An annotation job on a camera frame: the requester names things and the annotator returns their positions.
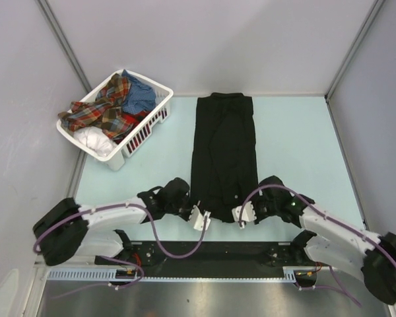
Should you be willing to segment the black long sleeve shirt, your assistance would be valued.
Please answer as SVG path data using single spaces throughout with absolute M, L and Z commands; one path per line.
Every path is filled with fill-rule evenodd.
M 191 198 L 213 218 L 233 223 L 233 209 L 257 187 L 253 100 L 214 92 L 197 100 Z

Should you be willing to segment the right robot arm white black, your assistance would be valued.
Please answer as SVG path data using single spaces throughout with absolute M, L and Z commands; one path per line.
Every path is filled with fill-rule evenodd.
M 302 230 L 291 248 L 297 264 L 327 264 L 361 281 L 382 303 L 396 303 L 396 234 L 358 228 L 287 188 L 276 176 L 264 179 L 244 203 L 251 204 L 257 221 L 278 216 Z

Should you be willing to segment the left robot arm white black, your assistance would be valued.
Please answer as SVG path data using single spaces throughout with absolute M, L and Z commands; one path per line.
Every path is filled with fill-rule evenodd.
M 60 265 L 73 256 L 94 256 L 98 265 L 110 260 L 127 263 L 133 247 L 123 228 L 155 222 L 174 215 L 204 233 L 211 222 L 210 213 L 191 202 L 189 185 L 181 178 L 170 180 L 119 203 L 85 206 L 67 197 L 57 203 L 34 226 L 35 254 L 46 265 Z

